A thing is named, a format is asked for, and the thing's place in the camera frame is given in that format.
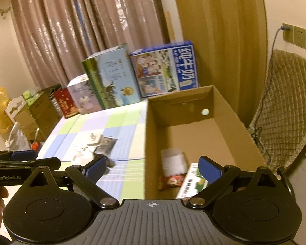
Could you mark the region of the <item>green medicine box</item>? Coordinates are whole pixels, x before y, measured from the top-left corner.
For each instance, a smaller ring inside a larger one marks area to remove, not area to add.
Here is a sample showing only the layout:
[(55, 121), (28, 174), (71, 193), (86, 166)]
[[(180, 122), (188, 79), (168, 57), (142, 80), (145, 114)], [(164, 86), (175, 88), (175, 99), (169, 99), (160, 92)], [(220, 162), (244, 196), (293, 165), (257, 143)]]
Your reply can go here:
[(197, 193), (204, 190), (208, 185), (208, 181), (204, 179), (198, 169), (198, 163), (192, 163), (188, 169), (186, 177), (182, 183), (181, 188), (176, 196), (179, 198), (193, 197)]

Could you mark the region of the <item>clear plastic case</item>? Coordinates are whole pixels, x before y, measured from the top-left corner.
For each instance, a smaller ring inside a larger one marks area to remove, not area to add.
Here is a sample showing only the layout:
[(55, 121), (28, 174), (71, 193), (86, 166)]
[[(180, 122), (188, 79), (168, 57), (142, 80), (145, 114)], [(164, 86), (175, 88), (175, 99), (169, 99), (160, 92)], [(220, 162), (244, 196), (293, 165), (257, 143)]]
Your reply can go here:
[(180, 148), (168, 148), (161, 151), (162, 171), (164, 176), (175, 176), (187, 172), (187, 164)]

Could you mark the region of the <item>silver foil bag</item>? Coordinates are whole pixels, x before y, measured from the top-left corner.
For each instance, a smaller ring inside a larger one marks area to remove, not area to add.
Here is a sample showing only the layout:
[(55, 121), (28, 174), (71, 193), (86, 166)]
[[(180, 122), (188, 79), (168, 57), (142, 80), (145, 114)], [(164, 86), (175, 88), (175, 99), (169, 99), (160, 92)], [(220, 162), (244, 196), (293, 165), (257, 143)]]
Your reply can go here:
[(9, 138), (5, 141), (5, 148), (8, 151), (25, 151), (31, 149), (31, 145), (24, 135), (19, 122), (14, 123)]

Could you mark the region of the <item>white knitted cloth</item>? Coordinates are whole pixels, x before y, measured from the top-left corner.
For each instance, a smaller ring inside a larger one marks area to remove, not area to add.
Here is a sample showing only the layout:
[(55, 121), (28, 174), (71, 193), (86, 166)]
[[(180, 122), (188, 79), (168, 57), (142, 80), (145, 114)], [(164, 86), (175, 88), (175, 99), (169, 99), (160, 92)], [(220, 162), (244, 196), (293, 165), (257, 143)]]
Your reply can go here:
[(95, 158), (93, 147), (84, 147), (76, 153), (71, 164), (85, 166)]

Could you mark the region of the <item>brown cardboard storage box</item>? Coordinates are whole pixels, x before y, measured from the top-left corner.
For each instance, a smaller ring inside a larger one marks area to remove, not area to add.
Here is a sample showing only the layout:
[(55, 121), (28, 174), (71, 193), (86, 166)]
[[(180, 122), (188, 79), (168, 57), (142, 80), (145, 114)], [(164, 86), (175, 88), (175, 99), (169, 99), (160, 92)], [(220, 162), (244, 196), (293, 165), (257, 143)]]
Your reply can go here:
[(14, 117), (29, 141), (34, 140), (35, 132), (38, 129), (37, 140), (39, 142), (46, 141), (60, 118), (48, 94), (45, 92), (41, 93), (33, 104), (25, 105)]

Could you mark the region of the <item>checkered tablecloth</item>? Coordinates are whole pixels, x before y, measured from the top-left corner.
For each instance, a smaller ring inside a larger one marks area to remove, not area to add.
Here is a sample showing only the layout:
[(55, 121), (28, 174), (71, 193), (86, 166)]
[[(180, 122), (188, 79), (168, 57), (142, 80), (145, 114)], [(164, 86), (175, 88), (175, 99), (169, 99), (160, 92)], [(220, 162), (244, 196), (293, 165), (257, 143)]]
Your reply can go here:
[(62, 118), (38, 157), (57, 157), (61, 168), (85, 165), (106, 153), (112, 167), (97, 185), (119, 201), (145, 197), (145, 130), (147, 101), (86, 115)]

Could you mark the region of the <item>silver snack packet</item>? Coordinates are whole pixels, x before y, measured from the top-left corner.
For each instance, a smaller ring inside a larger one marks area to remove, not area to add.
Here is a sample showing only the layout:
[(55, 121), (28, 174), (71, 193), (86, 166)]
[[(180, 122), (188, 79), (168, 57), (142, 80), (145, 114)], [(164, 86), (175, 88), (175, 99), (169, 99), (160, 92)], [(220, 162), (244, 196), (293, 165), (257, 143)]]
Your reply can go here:
[(94, 154), (104, 154), (108, 157), (116, 142), (117, 139), (113, 137), (104, 137), (101, 143), (96, 147)]

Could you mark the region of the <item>white carved chair back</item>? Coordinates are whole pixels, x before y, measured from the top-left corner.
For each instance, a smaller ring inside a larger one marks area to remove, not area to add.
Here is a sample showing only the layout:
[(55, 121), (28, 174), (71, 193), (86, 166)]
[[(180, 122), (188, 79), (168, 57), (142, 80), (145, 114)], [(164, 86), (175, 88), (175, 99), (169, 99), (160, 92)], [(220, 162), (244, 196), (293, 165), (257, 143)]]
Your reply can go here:
[(26, 105), (25, 99), (22, 96), (13, 98), (7, 105), (5, 112), (10, 118), (12, 123), (15, 123), (15, 116), (23, 109)]

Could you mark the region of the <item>red snack packet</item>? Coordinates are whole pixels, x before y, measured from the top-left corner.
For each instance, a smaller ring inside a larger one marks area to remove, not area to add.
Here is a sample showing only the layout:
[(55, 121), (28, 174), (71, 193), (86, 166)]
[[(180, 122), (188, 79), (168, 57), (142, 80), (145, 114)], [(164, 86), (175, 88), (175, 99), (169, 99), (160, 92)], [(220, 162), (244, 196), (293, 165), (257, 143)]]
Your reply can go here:
[(159, 190), (165, 190), (170, 189), (174, 187), (181, 187), (184, 180), (185, 180), (185, 174), (181, 175), (172, 175), (172, 176), (160, 176), (158, 189)]

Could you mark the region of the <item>yellow plastic bag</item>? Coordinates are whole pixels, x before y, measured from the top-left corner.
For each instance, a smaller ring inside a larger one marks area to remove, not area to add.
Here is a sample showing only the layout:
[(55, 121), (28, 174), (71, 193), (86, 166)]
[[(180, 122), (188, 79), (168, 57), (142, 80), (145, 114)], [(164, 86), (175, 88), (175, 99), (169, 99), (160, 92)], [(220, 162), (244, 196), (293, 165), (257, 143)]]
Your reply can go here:
[(4, 87), (0, 87), (0, 134), (8, 133), (12, 127), (12, 121), (6, 113), (11, 98)]

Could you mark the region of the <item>red gift box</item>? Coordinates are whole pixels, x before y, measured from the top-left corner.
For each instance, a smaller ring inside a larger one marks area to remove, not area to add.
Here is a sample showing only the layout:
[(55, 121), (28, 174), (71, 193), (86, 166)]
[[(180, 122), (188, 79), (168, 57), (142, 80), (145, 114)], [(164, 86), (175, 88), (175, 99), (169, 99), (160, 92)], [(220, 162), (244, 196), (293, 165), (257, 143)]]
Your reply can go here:
[(65, 119), (79, 114), (79, 109), (75, 105), (73, 98), (67, 88), (57, 90), (53, 93), (53, 96), (56, 99), (57, 104)]

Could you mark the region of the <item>stacked green tissue packs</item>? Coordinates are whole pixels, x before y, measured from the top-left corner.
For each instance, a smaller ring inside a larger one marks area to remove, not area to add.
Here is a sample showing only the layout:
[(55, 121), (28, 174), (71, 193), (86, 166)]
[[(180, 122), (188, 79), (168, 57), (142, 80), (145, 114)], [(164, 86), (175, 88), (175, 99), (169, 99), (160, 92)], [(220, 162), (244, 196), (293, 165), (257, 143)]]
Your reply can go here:
[(26, 104), (28, 106), (31, 106), (35, 100), (39, 98), (41, 95), (42, 90), (39, 87), (32, 87), (28, 90), (26, 90), (23, 94), (22, 97), (25, 100)]

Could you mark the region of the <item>open cardboard box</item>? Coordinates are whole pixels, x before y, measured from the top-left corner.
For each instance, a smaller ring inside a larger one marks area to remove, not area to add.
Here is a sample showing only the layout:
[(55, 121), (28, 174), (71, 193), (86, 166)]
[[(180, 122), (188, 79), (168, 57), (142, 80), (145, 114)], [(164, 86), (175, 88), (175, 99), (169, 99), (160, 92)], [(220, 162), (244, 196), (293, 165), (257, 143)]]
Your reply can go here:
[(265, 165), (246, 127), (215, 86), (150, 97), (145, 134), (146, 200), (177, 195), (177, 189), (158, 189), (164, 149), (180, 149), (187, 165), (204, 155), (243, 171)]

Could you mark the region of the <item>white humidifier box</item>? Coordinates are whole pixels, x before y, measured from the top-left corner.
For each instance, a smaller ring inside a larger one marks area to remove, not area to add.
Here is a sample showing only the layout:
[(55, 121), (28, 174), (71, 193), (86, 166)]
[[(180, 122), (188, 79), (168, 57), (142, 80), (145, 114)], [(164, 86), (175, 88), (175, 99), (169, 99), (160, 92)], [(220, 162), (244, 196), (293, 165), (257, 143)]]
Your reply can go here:
[(72, 79), (67, 89), (81, 115), (102, 110), (86, 73)]

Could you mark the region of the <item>quilted beige chair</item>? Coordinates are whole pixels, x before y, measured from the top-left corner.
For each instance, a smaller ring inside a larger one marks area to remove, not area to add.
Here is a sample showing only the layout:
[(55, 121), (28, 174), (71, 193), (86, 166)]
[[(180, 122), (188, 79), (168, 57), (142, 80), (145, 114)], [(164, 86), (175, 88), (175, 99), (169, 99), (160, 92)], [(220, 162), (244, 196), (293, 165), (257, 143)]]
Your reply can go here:
[(288, 169), (306, 146), (306, 59), (275, 49), (250, 124), (269, 169)]

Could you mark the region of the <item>green milk carton box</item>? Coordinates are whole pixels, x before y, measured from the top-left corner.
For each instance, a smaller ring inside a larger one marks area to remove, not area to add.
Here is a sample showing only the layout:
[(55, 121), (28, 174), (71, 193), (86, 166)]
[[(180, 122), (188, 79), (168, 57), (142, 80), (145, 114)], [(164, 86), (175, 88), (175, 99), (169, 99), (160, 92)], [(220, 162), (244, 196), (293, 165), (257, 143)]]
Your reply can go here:
[(82, 65), (102, 109), (141, 101), (127, 44), (96, 52), (83, 60)]

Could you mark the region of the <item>blue milk carton box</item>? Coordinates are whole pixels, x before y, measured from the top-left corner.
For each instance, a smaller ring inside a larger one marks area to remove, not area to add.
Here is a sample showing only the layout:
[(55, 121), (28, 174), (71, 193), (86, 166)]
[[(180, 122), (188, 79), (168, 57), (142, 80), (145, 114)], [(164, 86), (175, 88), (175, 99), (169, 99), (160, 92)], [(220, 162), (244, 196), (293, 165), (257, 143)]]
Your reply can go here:
[(194, 45), (189, 40), (139, 49), (130, 58), (142, 97), (199, 86)]

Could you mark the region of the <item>brown curtain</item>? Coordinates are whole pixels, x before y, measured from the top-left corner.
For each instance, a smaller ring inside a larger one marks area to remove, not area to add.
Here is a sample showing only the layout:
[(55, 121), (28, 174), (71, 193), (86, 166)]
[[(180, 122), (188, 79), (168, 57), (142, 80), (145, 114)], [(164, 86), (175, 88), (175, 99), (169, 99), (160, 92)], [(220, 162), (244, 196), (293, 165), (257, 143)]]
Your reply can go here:
[(27, 68), (41, 88), (66, 86), (96, 52), (169, 42), (161, 0), (10, 0), (10, 7)]

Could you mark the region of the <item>wooden door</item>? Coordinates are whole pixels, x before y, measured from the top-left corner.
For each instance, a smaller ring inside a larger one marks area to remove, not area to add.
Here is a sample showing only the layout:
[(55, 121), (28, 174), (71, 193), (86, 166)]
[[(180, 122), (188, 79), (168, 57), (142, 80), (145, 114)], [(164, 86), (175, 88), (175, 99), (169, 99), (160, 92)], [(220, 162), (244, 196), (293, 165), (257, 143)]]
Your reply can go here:
[(264, 0), (176, 0), (182, 33), (194, 44), (198, 81), (214, 85), (249, 125), (267, 66)]

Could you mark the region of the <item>wall power socket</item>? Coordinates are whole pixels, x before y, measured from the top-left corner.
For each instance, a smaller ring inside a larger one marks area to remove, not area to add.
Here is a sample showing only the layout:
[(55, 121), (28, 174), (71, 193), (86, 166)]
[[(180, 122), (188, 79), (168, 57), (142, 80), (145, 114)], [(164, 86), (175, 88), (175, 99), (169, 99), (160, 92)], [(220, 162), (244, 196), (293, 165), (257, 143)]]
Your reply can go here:
[(287, 43), (294, 43), (294, 29), (290, 24), (282, 24), (283, 40)]

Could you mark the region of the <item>wall light switch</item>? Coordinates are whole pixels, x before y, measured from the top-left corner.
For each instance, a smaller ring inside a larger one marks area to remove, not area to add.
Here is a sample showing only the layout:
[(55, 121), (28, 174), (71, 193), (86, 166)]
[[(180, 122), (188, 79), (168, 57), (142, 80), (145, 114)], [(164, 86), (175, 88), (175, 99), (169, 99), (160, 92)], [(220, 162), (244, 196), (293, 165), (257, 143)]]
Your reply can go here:
[(306, 49), (306, 29), (294, 26), (294, 44)]

